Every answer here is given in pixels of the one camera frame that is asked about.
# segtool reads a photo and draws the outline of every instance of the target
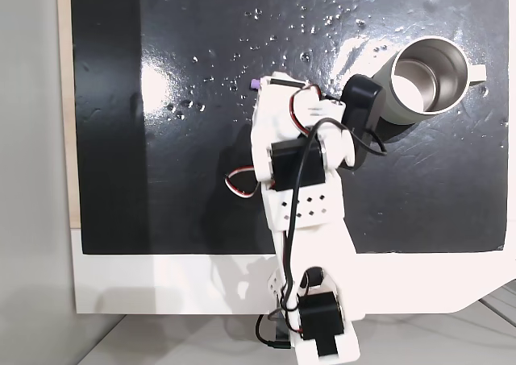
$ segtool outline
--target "black table surface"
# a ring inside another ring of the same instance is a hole
[[[488,80],[438,118],[381,122],[389,155],[341,173],[353,242],[503,248],[508,0],[72,0],[72,17],[84,253],[273,253],[260,195],[223,181],[251,163],[249,81],[281,70],[339,95],[360,60],[423,35]]]

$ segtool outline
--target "purple connector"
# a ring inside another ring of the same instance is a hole
[[[255,89],[255,90],[260,89],[260,79],[252,79],[251,80],[251,89]]]

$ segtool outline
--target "wooden frame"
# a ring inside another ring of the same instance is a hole
[[[79,176],[77,168],[77,137],[75,126],[75,87],[73,79],[72,1],[57,0],[59,20],[59,52],[61,97],[63,106],[64,152],[70,228],[81,228]]]

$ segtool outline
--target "black cable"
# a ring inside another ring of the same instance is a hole
[[[261,314],[258,319],[256,320],[256,328],[255,333],[258,340],[267,345],[268,347],[272,347],[273,349],[290,349],[291,345],[289,341],[269,341],[268,339],[265,339],[260,334],[260,325],[261,321],[264,319],[264,315]]]
[[[292,258],[292,244],[293,244],[293,234],[296,227],[296,214],[298,211],[298,198],[299,198],[299,189],[301,188],[301,179],[302,179],[302,173],[303,169],[306,163],[306,160],[308,159],[308,155],[310,154],[310,145],[312,142],[314,142],[315,137],[317,135],[317,130],[319,127],[321,127],[324,123],[331,123],[335,126],[337,126],[340,130],[348,130],[348,128],[343,125],[341,122],[336,121],[333,118],[322,118],[317,123],[315,123],[314,127],[310,130],[310,133],[308,134],[308,138],[306,140],[305,149],[302,154],[301,161],[299,163],[298,167],[298,175],[296,176],[296,182],[293,187],[292,192],[292,205],[290,206],[290,220],[289,220],[289,232],[287,234],[286,238],[286,244],[285,244],[285,251],[284,251],[284,269],[285,269],[285,278],[286,278],[286,292],[285,294],[282,294],[282,301],[280,302],[280,306],[283,308],[284,311],[286,311],[285,314],[288,315],[289,309],[287,308],[287,301],[290,297],[290,294],[293,290],[293,277],[292,277],[292,269],[290,267],[290,260]],[[380,151],[375,150],[368,146],[366,143],[362,142],[362,140],[355,135],[352,131],[349,131],[352,135],[352,138],[356,140],[356,142],[363,147],[366,151],[370,152],[371,154],[374,154],[375,156],[386,156],[387,151],[385,150],[384,144],[381,142],[380,138],[376,134],[374,134],[373,139],[378,143],[378,146],[380,147]]]

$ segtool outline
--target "gray floor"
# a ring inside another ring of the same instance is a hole
[[[256,341],[255,320],[127,316],[81,365],[295,365],[292,350]],[[362,352],[358,365],[516,363],[516,329],[478,302],[447,315],[369,316],[356,322],[356,332]]]

